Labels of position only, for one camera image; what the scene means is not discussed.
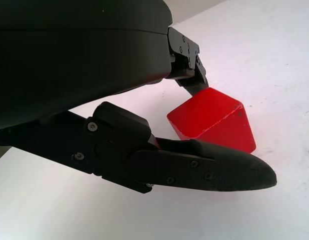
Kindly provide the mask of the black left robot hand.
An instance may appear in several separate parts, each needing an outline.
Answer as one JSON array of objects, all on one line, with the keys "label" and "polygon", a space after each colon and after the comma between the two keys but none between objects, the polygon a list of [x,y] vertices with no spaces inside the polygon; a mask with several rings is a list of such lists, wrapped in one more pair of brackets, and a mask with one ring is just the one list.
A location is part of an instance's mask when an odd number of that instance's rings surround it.
[{"label": "black left robot hand", "polygon": [[153,185],[215,192],[274,187],[260,158],[197,139],[155,137],[146,119],[109,102],[173,79],[209,86],[199,46],[172,27],[162,0],[0,0],[0,146],[148,193]]}]

